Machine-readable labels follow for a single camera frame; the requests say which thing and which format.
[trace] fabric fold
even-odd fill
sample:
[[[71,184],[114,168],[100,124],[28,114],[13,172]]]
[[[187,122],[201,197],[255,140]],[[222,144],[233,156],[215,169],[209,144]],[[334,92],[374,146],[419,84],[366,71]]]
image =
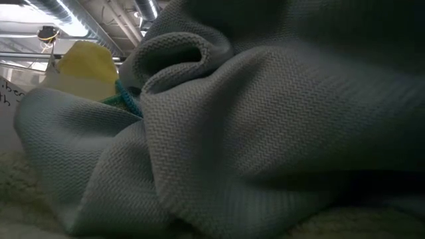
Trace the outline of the fabric fold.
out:
[[[424,54],[409,47],[421,38],[388,37],[406,33],[389,26],[413,3],[269,4],[170,3],[120,69],[143,119],[54,90],[24,98],[15,127],[69,233],[164,235],[183,221],[272,238],[364,172],[425,171]]]

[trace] yellow fabric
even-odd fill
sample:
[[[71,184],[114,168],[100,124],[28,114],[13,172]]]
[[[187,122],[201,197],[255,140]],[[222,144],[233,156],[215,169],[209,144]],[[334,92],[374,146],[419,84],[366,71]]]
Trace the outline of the yellow fabric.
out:
[[[111,52],[102,46],[76,42],[59,61],[58,69],[60,74],[46,73],[44,87],[96,101],[116,94],[116,67]]]
[[[58,63],[61,74],[114,84],[118,78],[111,52],[96,43],[78,41]]]

